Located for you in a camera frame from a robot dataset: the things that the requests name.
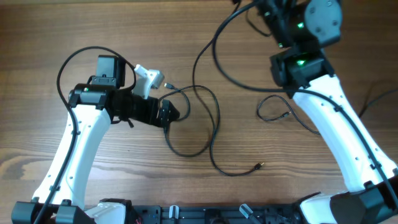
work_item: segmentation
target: white casing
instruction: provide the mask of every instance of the white casing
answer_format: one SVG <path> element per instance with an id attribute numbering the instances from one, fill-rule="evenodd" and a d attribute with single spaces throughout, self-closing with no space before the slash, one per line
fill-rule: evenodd
<path id="1" fill-rule="evenodd" d="M 121 203 L 101 202 L 85 213 L 94 218 L 96 224 L 123 224 L 126 218 L 126 206 Z"/>
<path id="2" fill-rule="evenodd" d="M 163 73 L 159 70 L 147 70 L 142 65 L 137 65 L 134 71 L 139 75 L 139 78 L 132 92 L 146 100 L 150 89 L 158 89 L 160 84 L 162 84 L 164 80 Z"/>
<path id="3" fill-rule="evenodd" d="M 69 199 L 72 201 L 72 205 L 84 209 L 88 174 L 93 165 L 98 146 L 111 125 L 111 120 L 105 109 L 96 110 L 93 105 L 77 105 L 72 110 L 78 121 L 80 134 L 76 138 L 75 148 L 60 182 L 60 189 L 55 193 L 50 203 L 59 205 L 63 199 Z M 40 203 L 44 203 L 47 199 L 50 186 L 54 184 L 60 172 L 72 140 L 72 130 L 72 119 L 68 115 L 67 127 L 54 160 L 43 182 L 33 194 L 33 197 L 39 197 Z"/>
<path id="4" fill-rule="evenodd" d="M 376 159 L 382 164 L 387 178 L 394 176 L 393 169 L 397 168 L 396 163 L 390 160 L 374 142 L 346 99 L 336 75 L 333 77 L 324 75 L 312 80 L 306 90 L 321 93 L 341 105 L 361 131 Z M 333 153 L 350 192 L 364 190 L 364 183 L 368 181 L 375 185 L 382 182 L 377 170 L 371 168 L 373 163 L 363 143 L 340 112 L 336 112 L 326 100 L 307 93 L 295 93 L 293 100 L 318 128 Z M 331 196 L 317 195 L 300 204 L 302 213 L 309 223 L 336 223 L 330 210 Z"/>

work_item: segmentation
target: tabletop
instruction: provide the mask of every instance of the tabletop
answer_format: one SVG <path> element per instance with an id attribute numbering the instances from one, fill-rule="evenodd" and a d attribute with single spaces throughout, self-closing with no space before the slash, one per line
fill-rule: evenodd
<path id="1" fill-rule="evenodd" d="M 342 39 L 326 54 L 356 111 L 367 98 L 398 85 L 398 1 L 343 1 Z M 227 0 L 150 1 L 0 6 L 0 223 L 9 223 L 16 201 L 29 201 L 57 151 L 67 111 L 55 86 L 64 60 L 91 45 L 109 47 L 131 63 L 161 70 L 176 87 L 192 84 L 192 65 L 215 30 L 233 10 Z M 267 27 L 251 10 L 260 29 Z M 224 68 L 242 82 L 275 88 L 269 57 L 281 52 L 275 40 L 252 30 L 244 16 L 221 34 L 218 55 Z M 101 50 L 77 55 L 61 78 L 63 94 L 95 74 Z M 340 169 L 320 136 L 292 116 L 264 122 L 256 106 L 268 93 L 243 90 L 217 71 L 211 52 L 197 66 L 197 84 L 214 91 L 220 103 L 221 127 L 214 146 L 225 171 L 244 172 L 258 162 L 264 167 L 244 177 L 226 177 L 213 168 L 208 151 L 194 158 L 176 156 L 163 130 L 133 121 L 111 125 L 90 172 L 86 206 L 102 198 L 125 198 L 133 205 L 240 205 L 291 203 L 322 191 L 345 190 Z M 127 71 L 126 83 L 132 83 Z M 160 97 L 170 90 L 159 88 Z M 210 119 L 191 90 L 192 114 L 172 123 L 170 140 L 179 152 L 193 153 L 206 144 Z M 199 91 L 213 113 L 211 96 Z M 298 116 L 314 127 L 303 111 L 281 94 Z M 398 100 L 389 95 L 362 117 L 373 138 L 398 161 Z M 180 95 L 169 100 L 182 113 Z M 268 101 L 261 114 L 278 116 L 288 109 Z M 386 223 L 394 223 L 393 218 Z"/>

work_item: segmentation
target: wooden table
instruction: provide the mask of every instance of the wooden table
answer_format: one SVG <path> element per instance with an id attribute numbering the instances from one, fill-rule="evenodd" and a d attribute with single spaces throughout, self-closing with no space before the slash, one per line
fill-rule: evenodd
<path id="1" fill-rule="evenodd" d="M 343 38 L 326 52 L 358 111 L 372 86 L 375 97 L 398 85 L 398 2 L 344 1 L 343 9 Z M 227 0 L 1 6 L 0 223 L 9 223 L 17 200 L 30 200 L 58 148 L 67 112 L 55 81 L 72 52 L 90 45 L 109 47 L 133 64 L 162 70 L 166 82 L 187 86 L 195 57 L 232 10 Z M 254 10 L 250 17 L 267 30 Z M 242 82 L 275 87 L 269 57 L 280 50 L 273 38 L 255 33 L 243 16 L 221 35 L 218 52 L 225 69 Z M 84 52 L 68 64 L 61 79 L 65 96 L 95 74 L 96 58 L 105 53 Z M 131 83 L 131 72 L 126 76 L 126 83 Z M 211 52 L 198 64 L 197 82 L 212 89 L 220 102 L 221 129 L 214 149 L 220 167 L 242 172 L 265 162 L 264 167 L 250 176 L 225 177 L 214 170 L 207 152 L 191 159 L 177 157 L 168 149 L 163 130 L 138 122 L 130 129 L 121 123 L 111 126 L 99 146 L 88 181 L 87 206 L 109 197 L 131 199 L 134 205 L 283 203 L 320 190 L 333 194 L 345 189 L 322 138 L 303 129 L 292 116 L 271 123 L 258 119 L 256 106 L 269 94 L 227 82 L 215 68 Z M 168 92 L 160 88 L 151 95 Z M 211 123 L 194 94 L 187 94 L 192 115 L 172 125 L 170 138 L 180 152 L 189 153 L 204 145 Z M 201 95 L 213 105 L 209 94 Z M 396 95 L 385 97 L 366 112 L 363 122 L 398 161 L 396 99 Z M 170 100 L 184 113 L 182 96 Z M 261 113 L 276 116 L 285 111 L 285 105 L 274 99 Z"/>

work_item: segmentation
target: green indicator light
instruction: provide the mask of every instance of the green indicator light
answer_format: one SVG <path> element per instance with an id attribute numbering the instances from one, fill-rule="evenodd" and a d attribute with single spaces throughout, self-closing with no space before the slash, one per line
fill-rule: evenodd
<path id="1" fill-rule="evenodd" d="M 297 65 L 300 65 L 300 66 L 304 65 L 304 63 L 305 63 L 305 60 L 298 60 L 297 61 Z"/>

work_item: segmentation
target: wooden surface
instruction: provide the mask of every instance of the wooden surface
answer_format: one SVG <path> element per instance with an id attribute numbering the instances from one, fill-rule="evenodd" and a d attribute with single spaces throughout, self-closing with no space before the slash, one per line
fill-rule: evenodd
<path id="1" fill-rule="evenodd" d="M 371 86 L 374 97 L 398 85 L 398 1 L 344 4 L 343 38 L 326 52 L 358 111 Z M 133 64 L 162 70 L 166 82 L 187 86 L 195 57 L 232 9 L 229 1 L 0 6 L 0 223 L 9 223 L 17 200 L 30 200 L 58 148 L 67 112 L 55 80 L 72 52 L 89 45 L 109 47 Z M 266 29 L 254 11 L 251 17 Z M 280 50 L 272 38 L 258 35 L 239 17 L 218 43 L 220 60 L 230 74 L 249 85 L 275 87 L 269 57 Z M 70 62 L 61 79 L 64 94 L 95 73 L 99 54 L 104 52 L 84 52 Z M 112 125 L 90 173 L 87 206 L 109 197 L 131 199 L 134 205 L 282 203 L 320 190 L 333 194 L 345 189 L 322 138 L 293 117 L 273 123 L 256 118 L 256 105 L 269 94 L 227 82 L 210 52 L 200 60 L 197 77 L 198 84 L 212 89 L 220 102 L 217 163 L 229 172 L 246 171 L 257 162 L 265 162 L 263 169 L 247 177 L 225 177 L 211 166 L 207 152 L 191 159 L 177 157 L 159 128 L 138 122 L 134 129 L 126 123 Z M 131 82 L 129 72 L 126 83 Z M 161 88 L 151 95 L 167 92 Z M 170 133 L 175 147 L 186 153 L 199 150 L 211 129 L 205 110 L 192 92 L 187 94 L 192 97 L 192 115 L 173 124 Z M 202 95 L 213 103 L 207 93 Z M 182 113 L 186 110 L 181 96 L 170 99 Z M 285 111 L 283 103 L 270 100 L 261 113 L 276 116 Z M 391 95 L 363 117 L 395 161 L 397 113 L 398 101 Z"/>

